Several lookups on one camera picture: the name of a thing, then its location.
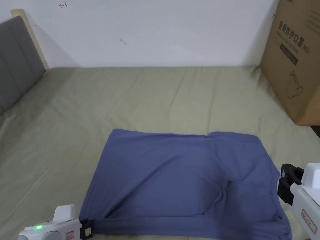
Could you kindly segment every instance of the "headboard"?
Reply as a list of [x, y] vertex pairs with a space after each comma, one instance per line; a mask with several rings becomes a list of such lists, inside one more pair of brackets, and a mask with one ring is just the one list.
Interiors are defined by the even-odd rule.
[[0, 116], [39, 81], [46, 69], [22, 17], [0, 24]]

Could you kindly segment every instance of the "blue t-shirt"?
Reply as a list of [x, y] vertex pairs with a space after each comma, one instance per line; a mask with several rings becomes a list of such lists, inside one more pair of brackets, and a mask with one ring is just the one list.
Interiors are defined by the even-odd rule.
[[79, 218], [106, 235], [292, 239], [279, 177], [253, 135], [115, 129]]

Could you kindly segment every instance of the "bed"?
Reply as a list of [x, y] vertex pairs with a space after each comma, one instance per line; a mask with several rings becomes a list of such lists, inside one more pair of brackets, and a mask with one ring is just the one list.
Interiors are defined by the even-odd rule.
[[[278, 169], [283, 163], [305, 167], [320, 162], [318, 137], [310, 127], [292, 122], [259, 67], [46, 71], [40, 57], [33, 56], [36, 48], [22, 19], [14, 19], [14, 23], [9, 20], [0, 25], [0, 41], [10, 34], [15, 39], [10, 47], [19, 47], [9, 60], [4, 59], [8, 47], [0, 47], [0, 239], [17, 239], [25, 226], [50, 220], [59, 205], [75, 204], [79, 213], [114, 128], [178, 134], [248, 133], [260, 138]], [[4, 32], [4, 25], [9, 33]], [[15, 69], [12, 63], [24, 66], [20, 70], [29, 69], [34, 78], [24, 82], [27, 74], [20, 74], [4, 79], [4, 73], [12, 74], [10, 67]], [[8, 85], [10, 79], [16, 84]], [[18, 93], [8, 94], [12, 89]], [[294, 239], [307, 238], [290, 209], [282, 206]]]

